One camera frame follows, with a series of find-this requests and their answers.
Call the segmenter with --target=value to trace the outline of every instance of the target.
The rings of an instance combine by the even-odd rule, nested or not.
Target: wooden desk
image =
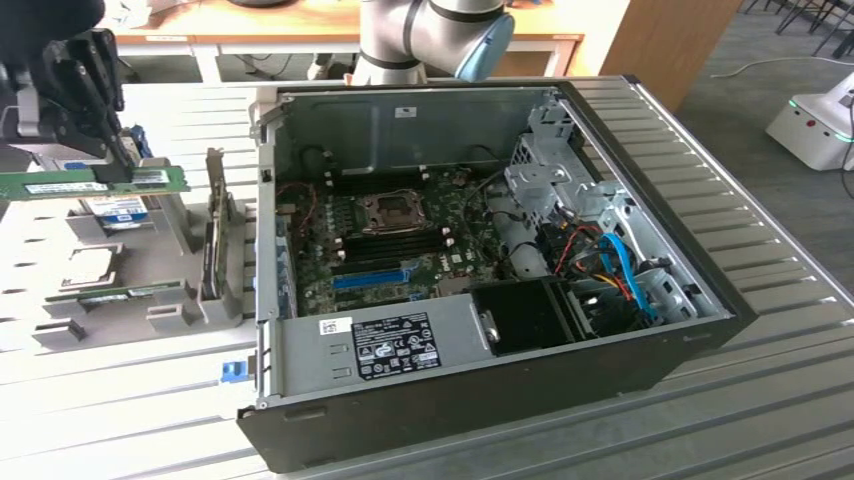
[[[596,0],[564,0],[560,6],[518,0],[516,8],[508,9],[516,20],[511,53],[498,74],[566,75],[586,30],[592,26],[594,37],[603,37],[600,26],[610,23],[607,30],[615,32],[627,1],[610,0],[602,8],[591,7],[600,3]],[[610,14],[602,20],[604,11]],[[268,9],[201,0],[163,12],[153,22],[155,28],[115,29],[119,54],[192,55],[205,83],[221,82],[219,55],[359,51],[358,0],[299,0]]]
[[[741,0],[554,1],[507,9],[516,28],[495,76],[635,74],[675,110]],[[205,83],[221,82],[219,55],[359,51],[358,0],[271,9],[201,0],[155,20],[116,29],[120,55],[192,55]]]

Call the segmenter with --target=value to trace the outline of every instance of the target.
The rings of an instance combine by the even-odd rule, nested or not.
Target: green circuit board
[[[0,200],[165,195],[189,191],[180,167],[135,167],[131,183],[99,183],[95,172],[60,170],[0,174]]]
[[[343,235],[363,235],[360,232],[368,222],[364,208],[360,208],[363,198],[334,196],[324,185],[312,184],[318,201],[305,223],[309,227],[291,235],[292,251],[297,252],[293,268],[299,315],[435,298],[458,293],[470,285],[499,279],[503,267],[496,261],[500,239],[492,223],[482,215],[488,189],[475,192],[482,180],[483,176],[471,175],[463,181],[459,169],[430,172],[430,180],[418,190],[427,228],[450,228],[454,244],[440,252],[400,261],[408,281],[348,289],[334,288],[332,268],[343,263],[336,255],[335,242]],[[280,205],[289,205],[284,210],[309,210],[305,207],[311,197],[307,189],[291,190],[289,195],[279,199]],[[466,198],[470,198],[470,208],[463,222],[460,213]],[[342,209],[352,212],[354,224],[348,233],[342,231],[340,222],[330,219],[330,213]],[[301,222],[304,217],[300,218],[299,211],[293,215],[296,222]]]

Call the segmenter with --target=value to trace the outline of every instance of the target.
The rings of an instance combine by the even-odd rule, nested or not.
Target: chair leg
[[[827,20],[827,15],[830,15],[830,12],[833,12],[833,9],[837,7],[838,3],[839,3],[838,0],[825,0],[822,2],[822,6],[819,7],[818,13],[815,14],[815,18],[813,19],[813,24],[810,25],[810,30],[809,30],[810,35],[815,33],[815,30],[818,29],[821,24],[825,23],[825,20]]]
[[[830,33],[827,33],[827,35],[825,36],[825,38],[822,40],[822,43],[819,43],[818,47],[815,47],[815,51],[813,52],[813,56],[818,55],[818,52],[821,51],[822,47],[825,46],[825,44],[830,40],[830,37],[833,37],[833,34],[837,33],[837,30],[839,30],[839,26],[842,25],[842,22],[845,22],[845,19],[847,18],[847,16],[851,14],[851,10],[854,10],[854,2],[851,2],[851,5],[849,5],[849,8],[845,10],[845,13],[839,17],[839,21],[833,26],[833,29],[830,30]]]
[[[801,4],[801,0],[795,1],[794,5],[791,6],[791,10],[789,10],[789,13],[783,17],[783,20],[779,22],[779,26],[777,27],[777,30],[774,31],[774,33],[777,33],[778,35],[783,33],[783,30],[786,30],[786,27],[791,25],[791,22],[794,22],[795,18],[801,16],[803,11],[806,10],[806,7],[809,7],[811,3],[813,3],[813,0],[806,0],[806,2],[803,3],[803,6],[798,6]]]
[[[745,9],[745,11],[742,12],[745,15],[747,15],[750,13],[750,9],[753,8],[753,6],[759,3],[759,0],[753,0],[753,2],[750,2],[750,5],[747,5],[747,8]]]

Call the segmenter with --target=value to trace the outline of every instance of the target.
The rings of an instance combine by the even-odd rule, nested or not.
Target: metal table surface
[[[646,392],[287,478],[853,474],[849,294],[644,89],[619,77],[572,83],[761,318]],[[188,169],[191,183],[201,187],[191,195],[207,194],[201,152],[221,146],[235,193],[251,198],[256,159],[245,138],[245,107],[252,87],[148,85],[125,91],[124,122],[137,118],[155,153]],[[23,215],[16,207],[9,213]],[[0,234],[5,241],[11,231],[3,225]],[[11,261],[4,258],[3,265]],[[7,275],[8,266],[0,268]],[[0,338],[24,322],[0,323]],[[0,344],[9,350],[0,354],[0,478],[269,478],[233,421],[220,417],[231,410],[233,391],[216,385],[219,367],[244,355],[252,342],[247,324],[64,353]]]

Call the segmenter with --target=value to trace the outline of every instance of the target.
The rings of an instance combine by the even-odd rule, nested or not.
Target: cpu socket
[[[371,195],[364,197],[360,203],[367,212],[363,233],[382,235],[411,232],[427,227],[422,197],[414,190]]]

